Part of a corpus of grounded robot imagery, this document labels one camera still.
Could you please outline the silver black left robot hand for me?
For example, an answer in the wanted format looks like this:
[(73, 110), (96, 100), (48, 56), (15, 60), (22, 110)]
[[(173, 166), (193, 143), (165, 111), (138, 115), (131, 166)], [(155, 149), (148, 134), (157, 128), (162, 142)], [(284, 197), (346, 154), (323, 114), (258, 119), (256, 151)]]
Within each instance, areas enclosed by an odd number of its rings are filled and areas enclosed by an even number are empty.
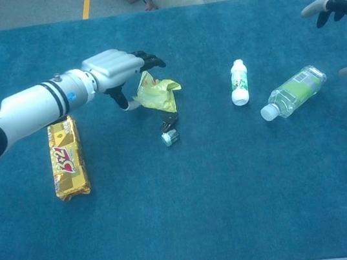
[(140, 103), (125, 97), (122, 90), (125, 83), (141, 72), (166, 67), (166, 64), (158, 56), (142, 50), (128, 53), (109, 49), (87, 58), (81, 66), (96, 80), (98, 92), (109, 95), (124, 111), (130, 111), (139, 108)]

